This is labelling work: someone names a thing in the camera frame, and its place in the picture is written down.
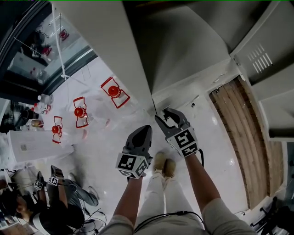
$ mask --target vent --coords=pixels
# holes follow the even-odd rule
[[[262,73],[266,68],[273,65],[266,50],[263,48],[263,46],[260,43],[258,46],[256,46],[256,49],[253,49],[247,55],[247,57],[252,63],[257,73]]]

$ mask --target red cap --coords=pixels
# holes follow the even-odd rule
[[[53,126],[53,127],[52,127],[52,132],[53,132],[54,134],[57,134],[57,133],[59,132],[59,128],[58,128],[58,126]]]
[[[108,93],[111,96],[117,96],[119,94],[119,88],[117,86],[111,86],[108,88]]]
[[[81,118],[81,117],[83,118],[85,116],[85,109],[83,109],[83,108],[76,108],[74,110],[74,114],[75,114],[75,116],[77,116],[79,118]]]

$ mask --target wooden board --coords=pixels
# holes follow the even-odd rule
[[[281,143],[269,142],[258,106],[239,78],[209,96],[223,121],[240,165],[248,207],[253,209],[283,181]]]

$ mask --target white pants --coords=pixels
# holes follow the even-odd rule
[[[193,211],[180,184],[174,178],[170,178],[166,180],[164,189],[164,181],[163,176],[158,172],[151,177],[146,190],[145,201],[136,220],[136,226],[148,218],[164,214],[164,194],[166,213]]]

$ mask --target white strap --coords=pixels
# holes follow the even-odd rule
[[[39,230],[44,235],[50,235],[42,226],[40,221],[40,213],[36,214],[33,218],[33,223],[37,230]]]

